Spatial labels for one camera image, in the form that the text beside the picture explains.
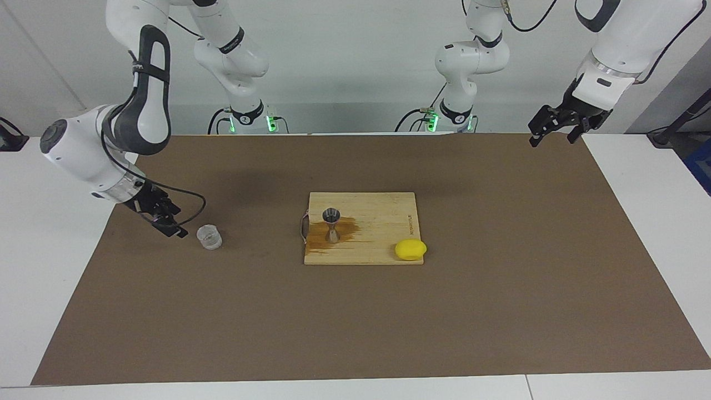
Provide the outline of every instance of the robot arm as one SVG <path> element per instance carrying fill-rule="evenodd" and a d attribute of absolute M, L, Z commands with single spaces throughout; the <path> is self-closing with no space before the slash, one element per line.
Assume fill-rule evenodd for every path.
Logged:
<path fill-rule="evenodd" d="M 195 58 L 225 88 L 237 131 L 271 132 L 273 127 L 254 82 L 269 69 L 262 49 L 235 23 L 226 1 L 196 1 L 188 9 L 205 36 L 195 43 Z"/>
<path fill-rule="evenodd" d="M 171 52 L 165 34 L 171 5 L 190 8 L 205 35 L 196 48 L 205 50 L 206 56 L 198 59 L 225 86 L 233 115 L 239 115 L 243 125 L 257 126 L 264 106 L 252 77 L 263 76 L 268 63 L 235 23 L 224 1 L 108 0 L 109 32 L 134 57 L 131 95 L 121 105 L 103 105 L 56 121 L 42 135 L 41 151 L 52 163 L 90 184 L 94 196 L 147 214 L 150 218 L 144 218 L 154 228 L 182 238 L 188 232 L 175 220 L 181 210 L 160 184 L 147 179 L 125 157 L 127 152 L 156 154 L 171 136 Z M 262 125 L 267 127 L 266 119 Z M 204 197 L 190 193 L 202 198 L 204 207 Z"/>
<path fill-rule="evenodd" d="M 474 40 L 450 43 L 437 51 L 435 65 L 447 79 L 439 104 L 443 129 L 466 129 L 476 98 L 473 76 L 498 72 L 508 64 L 510 51 L 501 30 L 505 22 L 500 0 L 472 0 L 466 25 Z"/>
<path fill-rule="evenodd" d="M 586 17 L 576 1 L 578 19 L 597 33 L 597 42 L 562 103 L 544 105 L 529 122 L 531 145 L 538 146 L 545 135 L 561 127 L 574 127 L 568 134 L 570 143 L 599 129 L 622 94 L 703 7 L 701 0 L 603 0 L 597 14 Z"/>

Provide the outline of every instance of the lemon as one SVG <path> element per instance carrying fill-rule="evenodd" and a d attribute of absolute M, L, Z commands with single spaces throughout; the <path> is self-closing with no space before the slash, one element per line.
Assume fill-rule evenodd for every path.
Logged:
<path fill-rule="evenodd" d="M 427 252 L 427 246 L 419 239 L 405 239 L 395 245 L 395 255 L 401 260 L 419 260 Z"/>

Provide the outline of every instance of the stain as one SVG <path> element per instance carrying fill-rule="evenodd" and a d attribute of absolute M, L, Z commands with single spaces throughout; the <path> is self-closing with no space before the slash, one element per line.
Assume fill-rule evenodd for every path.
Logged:
<path fill-rule="evenodd" d="M 328 224 L 325 221 L 309 224 L 309 235 L 306 237 L 306 254 L 325 253 L 325 250 L 338 246 L 339 243 L 352 241 L 354 233 L 360 230 L 355 218 L 341 217 L 336 224 L 336 230 L 341 235 L 338 243 L 326 240 Z"/>

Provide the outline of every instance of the white table surface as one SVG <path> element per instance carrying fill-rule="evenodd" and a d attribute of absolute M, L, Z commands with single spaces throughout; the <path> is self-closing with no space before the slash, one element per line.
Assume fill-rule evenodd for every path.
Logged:
<path fill-rule="evenodd" d="M 711 197 L 645 137 L 584 140 L 711 352 Z M 711 399 L 711 371 L 23 387 L 113 205 L 47 162 L 38 138 L 0 153 L 0 177 L 0 399 Z"/>

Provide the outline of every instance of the stainless steel jigger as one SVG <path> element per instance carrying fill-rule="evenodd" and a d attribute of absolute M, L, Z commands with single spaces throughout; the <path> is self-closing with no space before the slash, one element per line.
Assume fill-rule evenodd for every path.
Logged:
<path fill-rule="evenodd" d="M 336 231 L 336 224 L 338 220 L 341 219 L 341 212 L 336 209 L 327 209 L 324 211 L 323 218 L 328 225 L 326 241 L 329 243 L 338 243 L 338 240 L 341 239 L 341 235 Z"/>

